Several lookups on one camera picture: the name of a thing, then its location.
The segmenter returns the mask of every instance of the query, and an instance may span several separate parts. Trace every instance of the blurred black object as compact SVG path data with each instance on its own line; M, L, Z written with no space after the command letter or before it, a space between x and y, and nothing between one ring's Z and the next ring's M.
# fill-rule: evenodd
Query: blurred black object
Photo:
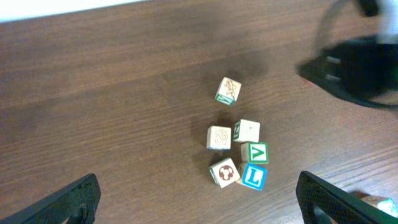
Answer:
M33 205L0 221L0 224L92 224L101 191L94 174L88 174Z
M398 105L377 103L371 99L397 89L398 45L377 44L377 36L370 35L329 48L320 47L326 42L328 29L338 11L347 2L335 2L326 13L315 41L319 56L298 65L298 75L339 99L370 108L396 109ZM378 14L376 1L358 3L365 16Z
M376 223L397 224L394 218L321 178L303 171L296 187L305 224Z

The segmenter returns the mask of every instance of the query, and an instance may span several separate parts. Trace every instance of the wooden table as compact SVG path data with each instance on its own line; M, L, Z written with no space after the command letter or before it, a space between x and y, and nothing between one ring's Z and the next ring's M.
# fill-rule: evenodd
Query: wooden table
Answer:
M96 223L302 223L302 170L398 201L398 115L295 74L331 4L151 1L1 24L0 218L88 173ZM348 4L331 40L375 31ZM231 108L213 99L225 76L243 84ZM240 163L240 144L205 148L211 124L240 118L269 145L262 192L208 170Z

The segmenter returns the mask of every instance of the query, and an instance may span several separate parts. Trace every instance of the white wall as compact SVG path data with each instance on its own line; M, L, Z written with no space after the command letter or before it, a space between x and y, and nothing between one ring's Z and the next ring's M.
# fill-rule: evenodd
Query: white wall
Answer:
M3 0L0 22L29 19L144 0Z

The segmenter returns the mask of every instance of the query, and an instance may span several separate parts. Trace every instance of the toy block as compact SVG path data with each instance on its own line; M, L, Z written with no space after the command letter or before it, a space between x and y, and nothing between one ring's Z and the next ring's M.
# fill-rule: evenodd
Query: toy block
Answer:
M268 164L268 144L266 142L247 142L241 145L242 162Z
M241 178L231 158L224 159L221 162L209 166L209 170L216 185L221 188Z
M239 178L236 182L256 190L263 190L267 179L267 170L250 164L242 163L238 169Z
M233 140L236 142L258 142L260 123L241 119L235 124Z
M362 201L378 208L379 210L391 215L392 217L398 218L398 208L395 202L391 198L379 197L379 196L366 196L362 198Z
M231 128L210 126L207 129L206 148L213 150L231 149Z
M237 81L224 77L218 87L215 100L228 106L234 105L238 99L241 86L242 84L238 83Z

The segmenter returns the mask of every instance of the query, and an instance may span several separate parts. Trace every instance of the alphabet cube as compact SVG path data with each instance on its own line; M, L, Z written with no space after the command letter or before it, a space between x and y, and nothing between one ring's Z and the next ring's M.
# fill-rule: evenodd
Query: alphabet cube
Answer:
M258 142L260 123L241 119L235 124L233 140L236 142Z
M221 188L241 178L231 158L224 159L221 162L209 166L209 170L216 185Z
M241 176L236 182L256 190L263 190L267 179L267 170L250 164L242 163L238 172Z
M268 144L266 142L247 142L241 145L242 162L268 164Z
M218 87L215 100L228 106L234 105L238 99L241 85L242 84L238 83L237 81L224 77Z
M379 196L366 196L362 198L362 201L378 208L379 210L386 212L387 214L398 218L398 208L395 202L391 198L379 197Z
M231 149L231 128L211 126L207 129L207 149Z

